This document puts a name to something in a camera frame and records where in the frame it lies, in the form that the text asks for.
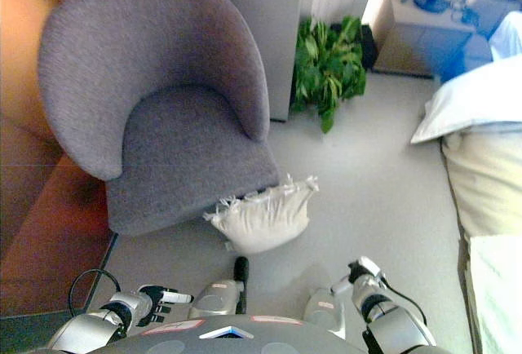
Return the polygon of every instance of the bed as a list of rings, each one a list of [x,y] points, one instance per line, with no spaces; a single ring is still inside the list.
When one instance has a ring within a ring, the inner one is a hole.
[[[522,13],[489,45],[493,62],[440,87],[412,144],[441,138],[467,242],[464,273],[478,353],[522,347]]]

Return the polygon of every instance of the wooden cabinet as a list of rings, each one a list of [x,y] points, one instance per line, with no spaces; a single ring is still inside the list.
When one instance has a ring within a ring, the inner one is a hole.
[[[443,73],[475,32],[450,9],[434,14],[413,0],[384,0],[372,30],[378,48],[375,70],[424,76]]]

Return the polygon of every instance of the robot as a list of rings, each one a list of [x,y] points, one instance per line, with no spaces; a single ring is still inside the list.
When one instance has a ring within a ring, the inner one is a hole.
[[[158,285],[136,292],[118,291],[99,310],[73,317],[56,332],[41,354],[356,354],[344,340],[343,301],[352,288],[352,302],[366,323],[363,338],[369,354],[444,354],[417,317],[388,296],[392,290],[380,268],[361,257],[329,289],[319,289],[309,300],[303,320],[281,316],[246,315],[248,259],[240,257],[234,279],[213,282],[196,298]],[[186,321],[170,323],[126,337],[134,326],[164,321],[172,303],[192,303]]]

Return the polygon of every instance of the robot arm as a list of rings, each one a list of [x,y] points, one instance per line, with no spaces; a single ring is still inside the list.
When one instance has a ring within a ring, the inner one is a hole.
[[[352,302],[366,323],[363,339],[369,354],[446,352],[436,347],[424,323],[388,297],[386,278],[374,262],[363,256],[349,267],[347,281],[353,284]]]
[[[47,348],[85,354],[126,337],[133,326],[163,322],[165,303],[191,303],[193,297],[162,286],[141,286],[138,292],[117,292],[94,312],[75,316],[52,337]]]

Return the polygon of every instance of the houseplant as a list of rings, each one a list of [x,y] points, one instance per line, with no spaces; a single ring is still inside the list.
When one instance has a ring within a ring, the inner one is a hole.
[[[308,19],[299,25],[294,64],[295,97],[292,110],[316,105],[321,129],[334,125],[339,101],[365,92],[366,74],[361,63],[361,20],[347,16],[339,25],[327,26]]]

